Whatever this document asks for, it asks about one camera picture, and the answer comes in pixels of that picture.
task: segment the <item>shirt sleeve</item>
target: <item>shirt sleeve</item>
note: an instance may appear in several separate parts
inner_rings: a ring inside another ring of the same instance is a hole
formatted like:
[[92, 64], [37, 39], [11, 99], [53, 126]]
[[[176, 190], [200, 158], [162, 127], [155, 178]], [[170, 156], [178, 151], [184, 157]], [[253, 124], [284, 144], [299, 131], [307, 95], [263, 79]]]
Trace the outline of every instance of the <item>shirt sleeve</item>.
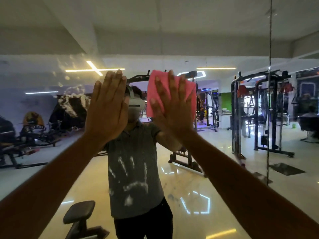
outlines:
[[160, 128], [158, 128], [152, 122], [146, 123], [146, 124], [144, 124], [144, 126], [146, 126], [151, 131], [153, 141], [154, 141], [154, 143], [156, 143], [156, 136], [161, 131]]

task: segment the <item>hand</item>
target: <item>hand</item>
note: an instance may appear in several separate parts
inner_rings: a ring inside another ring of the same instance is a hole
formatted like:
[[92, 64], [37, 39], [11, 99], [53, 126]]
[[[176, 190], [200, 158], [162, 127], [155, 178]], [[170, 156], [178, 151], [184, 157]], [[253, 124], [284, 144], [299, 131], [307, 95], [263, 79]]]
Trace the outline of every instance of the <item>hand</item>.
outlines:
[[171, 133], [180, 138], [185, 133], [193, 130], [193, 114], [191, 112], [192, 94], [185, 101], [185, 76], [181, 76], [179, 89], [177, 89], [173, 71], [168, 72], [169, 89], [172, 99], [169, 99], [166, 89], [158, 77], [155, 78], [157, 92], [164, 106], [164, 114], [156, 100], [151, 99], [154, 124], [164, 132]]
[[108, 71], [103, 84], [97, 81], [94, 85], [84, 134], [101, 146], [118, 137], [127, 124], [130, 98], [124, 99], [125, 88], [126, 77], [121, 70]]

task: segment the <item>chair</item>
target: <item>chair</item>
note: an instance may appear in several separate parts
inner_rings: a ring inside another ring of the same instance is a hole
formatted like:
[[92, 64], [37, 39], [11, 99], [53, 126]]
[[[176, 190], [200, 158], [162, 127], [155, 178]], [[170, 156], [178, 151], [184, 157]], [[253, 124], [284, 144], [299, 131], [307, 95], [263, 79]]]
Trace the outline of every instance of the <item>chair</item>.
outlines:
[[73, 223], [73, 225], [65, 239], [81, 239], [93, 236], [104, 239], [110, 234], [101, 226], [87, 228], [86, 220], [91, 217], [94, 207], [95, 201], [93, 200], [79, 202], [70, 207], [63, 218], [63, 223]]
[[319, 143], [319, 117], [299, 117], [298, 122], [301, 130], [307, 131], [307, 137], [301, 141]]

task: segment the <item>green wall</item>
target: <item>green wall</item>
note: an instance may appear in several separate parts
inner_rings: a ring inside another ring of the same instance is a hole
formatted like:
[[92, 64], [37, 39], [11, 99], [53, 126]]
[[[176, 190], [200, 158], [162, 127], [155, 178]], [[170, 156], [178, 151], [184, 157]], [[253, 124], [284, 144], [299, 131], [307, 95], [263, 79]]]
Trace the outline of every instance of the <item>green wall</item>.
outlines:
[[220, 93], [221, 96], [221, 107], [226, 108], [227, 110], [231, 111], [232, 110], [232, 93], [231, 92], [226, 92], [226, 93]]

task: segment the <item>microfiber cloth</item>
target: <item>microfiber cloth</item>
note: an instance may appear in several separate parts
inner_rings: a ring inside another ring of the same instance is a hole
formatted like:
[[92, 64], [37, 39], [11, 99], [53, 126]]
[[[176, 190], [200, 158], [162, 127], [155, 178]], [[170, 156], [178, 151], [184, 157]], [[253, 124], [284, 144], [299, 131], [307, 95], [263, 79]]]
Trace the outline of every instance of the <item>microfiber cloth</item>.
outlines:
[[[150, 75], [150, 79], [148, 81], [148, 86], [147, 86], [147, 106], [146, 106], [146, 116], [148, 117], [153, 117], [153, 110], [151, 107], [151, 99], [155, 99], [159, 102], [162, 112], [164, 113], [164, 106], [163, 103], [160, 99], [160, 96], [157, 93], [156, 90], [156, 86], [155, 86], [155, 77], [159, 77], [159, 79], [162, 82], [162, 85], [164, 86], [164, 88], [166, 89], [169, 98], [171, 98], [171, 93], [169, 90], [169, 86], [168, 86], [168, 72], [163, 72], [163, 71], [158, 71], [158, 70], [153, 70], [151, 75]], [[175, 82], [177, 87], [179, 87], [179, 81], [180, 81], [180, 77], [179, 76], [175, 76]], [[186, 96], [185, 96], [185, 100], [187, 99], [187, 97], [190, 95], [190, 93], [193, 92], [192, 95], [192, 114], [193, 114], [193, 118], [195, 119], [196, 116], [196, 84], [194, 82], [190, 82], [188, 80], [186, 80], [186, 84], [185, 84], [185, 89], [186, 89]]]

